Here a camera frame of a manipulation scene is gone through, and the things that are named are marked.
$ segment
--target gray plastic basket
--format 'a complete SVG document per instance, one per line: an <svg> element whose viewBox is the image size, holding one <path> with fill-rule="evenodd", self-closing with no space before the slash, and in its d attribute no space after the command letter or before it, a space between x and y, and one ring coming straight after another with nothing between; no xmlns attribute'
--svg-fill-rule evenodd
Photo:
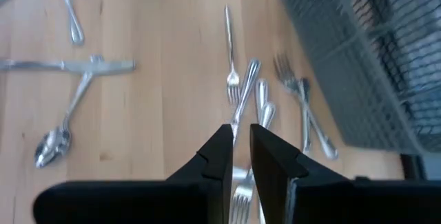
<svg viewBox="0 0 441 224"><path fill-rule="evenodd" d="M283 0L345 143L441 152L441 0Z"/></svg>

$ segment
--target wood grain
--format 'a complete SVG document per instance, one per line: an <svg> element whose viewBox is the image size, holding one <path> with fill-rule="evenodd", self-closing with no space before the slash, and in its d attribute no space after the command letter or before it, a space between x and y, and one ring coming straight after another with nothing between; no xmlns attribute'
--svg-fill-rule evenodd
<svg viewBox="0 0 441 224"><path fill-rule="evenodd" d="M271 130L300 145L300 110L277 82L272 59L286 52L298 76L311 80L311 106L340 149L327 161L317 140L311 156L353 177L399 179L397 154L345 147L314 74L279 0L74 0L85 45L73 48L63 0L10 0L0 7L0 58L49 61L135 59L131 74L99 77L71 122L73 146L44 169L33 165L41 137L61 122L79 77L55 72L0 74L0 223L33 223L32 202L51 185L78 179L164 179L208 140L232 108L223 8L232 9L236 66L252 57L270 85L278 111ZM241 124L234 162L249 166L247 126L256 122L254 96Z"/></svg>

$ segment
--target utensil basket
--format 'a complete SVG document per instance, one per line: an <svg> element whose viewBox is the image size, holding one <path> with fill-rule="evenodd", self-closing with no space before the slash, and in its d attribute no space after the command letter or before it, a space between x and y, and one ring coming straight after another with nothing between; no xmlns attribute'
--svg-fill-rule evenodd
<svg viewBox="0 0 441 224"><path fill-rule="evenodd" d="M283 0L345 143L441 152L441 0Z"/></svg>

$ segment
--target dishwasher cutlery basket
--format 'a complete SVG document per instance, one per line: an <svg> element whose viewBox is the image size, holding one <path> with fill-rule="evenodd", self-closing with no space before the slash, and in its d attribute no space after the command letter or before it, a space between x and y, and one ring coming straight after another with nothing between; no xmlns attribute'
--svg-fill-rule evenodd
<svg viewBox="0 0 441 224"><path fill-rule="evenodd" d="M441 152L441 0L283 0L348 145Z"/></svg>

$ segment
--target light wood countertop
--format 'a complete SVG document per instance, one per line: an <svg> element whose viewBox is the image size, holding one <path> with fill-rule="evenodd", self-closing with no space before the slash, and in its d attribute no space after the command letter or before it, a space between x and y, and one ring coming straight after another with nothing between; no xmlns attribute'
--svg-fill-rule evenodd
<svg viewBox="0 0 441 224"><path fill-rule="evenodd" d="M33 223L32 202L66 180L164 179L227 123L228 72L223 8L230 5L236 66L243 77L262 61L277 106L271 130L300 146L300 110L274 75L286 52L296 74L311 79L311 107L340 151L327 161L313 134L311 156L348 177L399 179L397 154L345 147L279 0L73 0L85 45L70 44L63 0L10 0L0 7L0 58L51 61L135 59L131 74L92 82L71 122L72 147L61 161L34 167L41 137L61 122L80 77L58 72L0 74L0 223ZM254 94L241 123L235 164L249 165L248 126Z"/></svg>

